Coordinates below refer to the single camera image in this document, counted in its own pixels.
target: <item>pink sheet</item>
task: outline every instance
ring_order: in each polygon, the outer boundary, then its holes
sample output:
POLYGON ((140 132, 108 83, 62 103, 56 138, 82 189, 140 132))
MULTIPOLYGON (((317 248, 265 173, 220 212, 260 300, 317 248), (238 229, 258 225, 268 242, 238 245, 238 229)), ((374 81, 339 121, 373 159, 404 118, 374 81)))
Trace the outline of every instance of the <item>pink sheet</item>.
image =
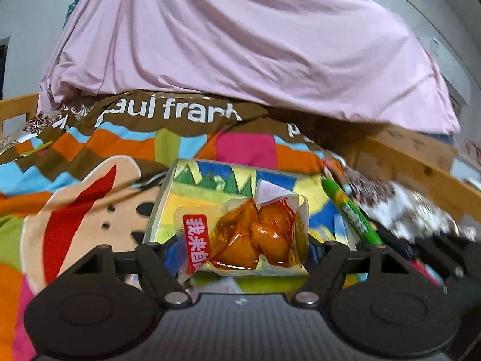
POLYGON ((370 0, 80 0, 40 88, 44 111, 140 88, 459 131, 435 62, 370 0))

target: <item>green tube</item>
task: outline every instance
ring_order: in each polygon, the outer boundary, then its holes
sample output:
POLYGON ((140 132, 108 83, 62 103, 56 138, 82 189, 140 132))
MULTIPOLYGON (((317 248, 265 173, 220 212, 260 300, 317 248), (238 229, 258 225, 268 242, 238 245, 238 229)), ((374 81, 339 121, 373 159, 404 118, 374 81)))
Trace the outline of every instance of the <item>green tube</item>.
POLYGON ((367 219, 354 205, 354 202, 349 199, 336 182, 323 178, 322 188, 361 240, 372 245, 384 244, 376 231, 372 229, 367 219))

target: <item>silver bolt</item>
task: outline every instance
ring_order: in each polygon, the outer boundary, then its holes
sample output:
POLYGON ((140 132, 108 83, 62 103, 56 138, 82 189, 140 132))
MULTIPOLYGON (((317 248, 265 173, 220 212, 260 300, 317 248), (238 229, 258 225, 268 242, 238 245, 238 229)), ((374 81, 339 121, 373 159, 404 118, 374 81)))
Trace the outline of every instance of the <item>silver bolt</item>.
POLYGON ((298 303, 312 305, 319 301, 319 296, 313 292, 300 292, 296 294, 296 301, 298 303))
POLYGON ((454 275, 458 278, 463 278, 464 270, 461 266, 458 266, 454 269, 454 275))
POLYGON ((180 305, 188 300, 188 295, 182 292, 170 292, 165 295, 164 300, 171 305, 180 305))

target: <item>green tree illustration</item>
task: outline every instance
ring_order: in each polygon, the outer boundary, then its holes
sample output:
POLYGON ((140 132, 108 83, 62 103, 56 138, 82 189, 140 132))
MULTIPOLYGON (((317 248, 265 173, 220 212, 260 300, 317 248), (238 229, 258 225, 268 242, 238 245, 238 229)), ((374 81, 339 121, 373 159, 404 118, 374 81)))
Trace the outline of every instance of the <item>green tree illustration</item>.
POLYGON ((252 195, 252 177, 249 177, 249 179, 247 179, 247 182, 245 182, 244 187, 242 187, 242 190, 240 191, 240 194, 245 196, 245 197, 253 197, 253 195, 252 195))
POLYGON ((213 178, 213 173, 209 173, 199 182, 199 187, 204 187, 205 189, 215 190, 217 183, 213 178))
POLYGON ((192 175, 191 168, 188 166, 188 164, 182 170, 182 172, 177 176, 177 178, 175 180, 176 180, 176 182, 190 184, 190 185, 195 186, 194 176, 192 175))
POLYGON ((239 186, 237 185, 237 180, 234 173, 230 174, 230 176, 225 180, 224 192, 239 194, 239 186))

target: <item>vacuum-sealed package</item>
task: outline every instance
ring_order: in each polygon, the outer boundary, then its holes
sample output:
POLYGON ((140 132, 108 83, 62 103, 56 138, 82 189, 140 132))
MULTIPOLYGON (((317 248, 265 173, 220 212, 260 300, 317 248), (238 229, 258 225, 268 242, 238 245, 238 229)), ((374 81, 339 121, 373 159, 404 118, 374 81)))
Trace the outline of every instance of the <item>vacuum-sealed package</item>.
POLYGON ((222 206, 180 207, 179 281, 197 270, 221 275, 302 275, 308 253, 307 198, 259 180, 253 198, 222 206))

